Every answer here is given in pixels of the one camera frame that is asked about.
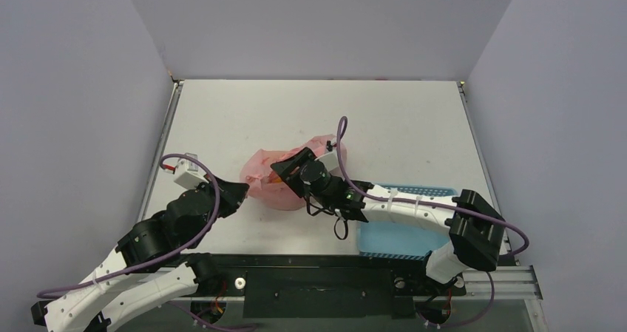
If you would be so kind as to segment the pink plastic bag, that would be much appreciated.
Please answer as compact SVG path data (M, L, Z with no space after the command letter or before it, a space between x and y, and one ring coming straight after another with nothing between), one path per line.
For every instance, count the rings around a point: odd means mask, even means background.
M280 211L296 211L305 207L305 201L294 194L271 169L271 164L286 160L305 147L319 157L326 153L328 141L335 143L335 135L320 135L311 138L301 146L291 150L259 149L243 165L240 182L249 185L248 196L259 200L265 206Z

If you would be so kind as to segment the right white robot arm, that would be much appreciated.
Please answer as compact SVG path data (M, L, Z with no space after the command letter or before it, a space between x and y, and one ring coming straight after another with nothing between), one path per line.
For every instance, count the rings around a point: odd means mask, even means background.
M498 267L504 219L480 196L465 189L457 196L411 194L375 183L351 180L342 153L316 155L308 147L271 164L272 171L307 207L341 221L389 222L414 226L448 238L427 253L417 273L418 286L435 293L471 268L493 272Z

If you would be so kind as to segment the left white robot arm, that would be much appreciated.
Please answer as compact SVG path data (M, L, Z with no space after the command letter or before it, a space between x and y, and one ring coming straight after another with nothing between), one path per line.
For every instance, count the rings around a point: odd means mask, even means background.
M178 297L211 295L226 278L210 254L182 257L213 217L235 213L246 183L200 181L149 219L136 223L79 289L46 297L30 309L48 331L116 331L135 317Z

